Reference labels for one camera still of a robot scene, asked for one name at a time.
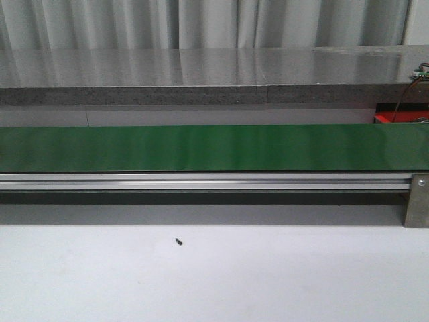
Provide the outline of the grey curtain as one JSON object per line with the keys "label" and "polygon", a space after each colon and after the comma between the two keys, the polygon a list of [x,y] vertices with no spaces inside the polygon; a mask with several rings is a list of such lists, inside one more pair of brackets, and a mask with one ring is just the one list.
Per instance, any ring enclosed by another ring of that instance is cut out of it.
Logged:
{"label": "grey curtain", "polygon": [[2,1],[1,48],[401,44],[408,1]]}

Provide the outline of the green circuit board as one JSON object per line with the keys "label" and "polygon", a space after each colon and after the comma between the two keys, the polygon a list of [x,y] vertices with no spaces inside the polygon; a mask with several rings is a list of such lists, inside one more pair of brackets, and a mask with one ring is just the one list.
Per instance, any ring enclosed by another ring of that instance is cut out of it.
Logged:
{"label": "green circuit board", "polygon": [[414,69],[411,74],[411,79],[413,80],[421,79],[422,81],[428,81],[429,80],[428,67],[423,66],[423,67]]}

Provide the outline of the steel conveyor bracket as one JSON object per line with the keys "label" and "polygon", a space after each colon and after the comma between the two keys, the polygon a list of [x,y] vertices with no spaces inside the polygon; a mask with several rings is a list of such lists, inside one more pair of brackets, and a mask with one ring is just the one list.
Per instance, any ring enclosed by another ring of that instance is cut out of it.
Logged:
{"label": "steel conveyor bracket", "polygon": [[428,174],[413,175],[404,227],[428,228],[428,198]]}

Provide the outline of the aluminium conveyor rail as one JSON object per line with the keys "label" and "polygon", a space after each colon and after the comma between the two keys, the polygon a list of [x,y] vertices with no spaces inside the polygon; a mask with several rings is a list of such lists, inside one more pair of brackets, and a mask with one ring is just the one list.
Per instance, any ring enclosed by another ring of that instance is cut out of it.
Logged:
{"label": "aluminium conveyor rail", "polygon": [[2,191],[408,190],[410,173],[2,174]]}

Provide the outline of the green conveyor belt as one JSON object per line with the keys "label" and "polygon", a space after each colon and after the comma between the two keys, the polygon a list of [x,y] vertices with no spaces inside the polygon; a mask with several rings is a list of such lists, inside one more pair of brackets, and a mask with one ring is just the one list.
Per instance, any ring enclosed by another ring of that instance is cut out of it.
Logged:
{"label": "green conveyor belt", "polygon": [[427,169],[426,124],[1,129],[2,172]]}

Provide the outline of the red bin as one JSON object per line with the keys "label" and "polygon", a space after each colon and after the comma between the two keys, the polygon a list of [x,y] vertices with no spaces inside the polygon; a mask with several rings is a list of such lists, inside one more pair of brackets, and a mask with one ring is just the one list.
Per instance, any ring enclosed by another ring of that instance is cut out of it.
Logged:
{"label": "red bin", "polygon": [[395,111],[395,103],[379,103],[374,123],[428,123],[428,103],[401,103]]}

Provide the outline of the grey stone counter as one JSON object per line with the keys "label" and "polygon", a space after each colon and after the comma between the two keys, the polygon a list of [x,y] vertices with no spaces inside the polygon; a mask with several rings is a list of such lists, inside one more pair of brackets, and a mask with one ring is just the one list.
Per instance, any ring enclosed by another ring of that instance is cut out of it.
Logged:
{"label": "grey stone counter", "polygon": [[4,50],[1,104],[425,103],[427,46]]}

